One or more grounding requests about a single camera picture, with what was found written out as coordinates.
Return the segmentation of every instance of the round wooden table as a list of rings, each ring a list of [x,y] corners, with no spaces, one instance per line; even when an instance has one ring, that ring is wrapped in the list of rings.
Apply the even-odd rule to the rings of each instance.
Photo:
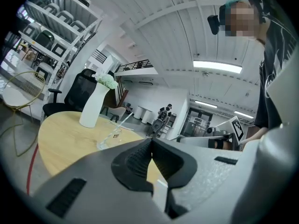
[[[95,128],[83,127],[79,124],[80,115],[80,112],[72,111],[52,114],[39,129],[40,154],[51,175],[56,175],[85,155],[99,151],[97,142],[104,140],[116,128],[107,124],[114,122],[102,117],[98,117]],[[121,128],[121,141],[118,145],[142,139],[133,131]],[[147,180],[154,183],[160,176],[152,160]]]

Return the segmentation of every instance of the doorway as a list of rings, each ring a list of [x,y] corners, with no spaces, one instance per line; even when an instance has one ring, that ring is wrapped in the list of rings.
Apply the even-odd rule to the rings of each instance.
[[[181,135],[185,137],[202,137],[212,120],[212,113],[190,108]]]

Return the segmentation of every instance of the white vase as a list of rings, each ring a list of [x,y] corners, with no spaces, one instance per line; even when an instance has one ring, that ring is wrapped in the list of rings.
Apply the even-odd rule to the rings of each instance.
[[[79,123],[86,128],[94,128],[100,114],[104,98],[110,89],[97,83],[94,92],[86,102]]]

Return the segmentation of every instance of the white flower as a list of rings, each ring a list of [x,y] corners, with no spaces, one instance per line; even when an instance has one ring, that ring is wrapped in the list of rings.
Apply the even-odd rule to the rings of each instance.
[[[97,82],[100,82],[100,79],[102,79],[104,75],[104,73],[95,73],[92,77],[94,77]]]
[[[95,73],[94,75],[92,75],[92,77],[94,77],[97,82],[109,89],[115,89],[118,86],[118,83],[114,81],[114,78],[111,75],[104,73]]]

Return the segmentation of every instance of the black office chair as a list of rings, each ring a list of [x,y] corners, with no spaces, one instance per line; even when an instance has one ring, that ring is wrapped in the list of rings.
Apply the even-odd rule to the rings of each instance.
[[[82,73],[77,74],[70,91],[67,93],[64,103],[57,103],[57,94],[62,93],[60,90],[49,89],[54,93],[53,103],[43,106],[43,111],[46,116],[62,112],[62,111],[78,111],[82,112],[83,108],[93,93],[97,85],[93,77],[87,77]]]
[[[85,75],[87,77],[92,77],[92,75],[94,75],[96,72],[94,70],[91,69],[84,69],[83,71],[81,71],[82,75]]]

